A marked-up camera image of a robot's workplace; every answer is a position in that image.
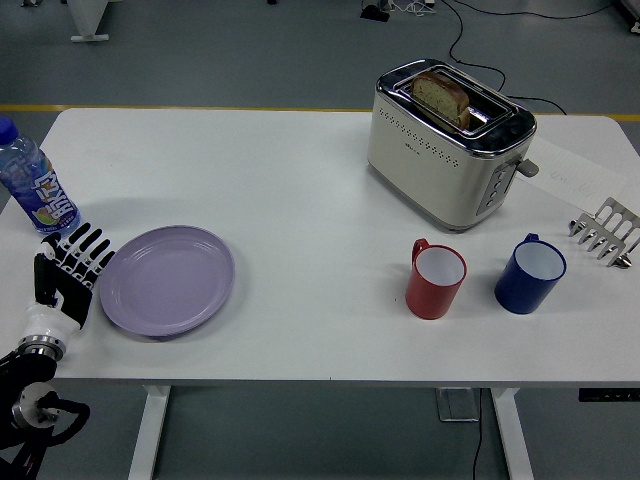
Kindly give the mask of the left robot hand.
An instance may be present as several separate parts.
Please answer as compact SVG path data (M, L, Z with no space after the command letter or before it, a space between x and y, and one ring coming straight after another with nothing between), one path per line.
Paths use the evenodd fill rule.
M34 255L34 299L24 335L60 339L82 329L93 288L114 255L111 241L88 222L68 236L46 236Z

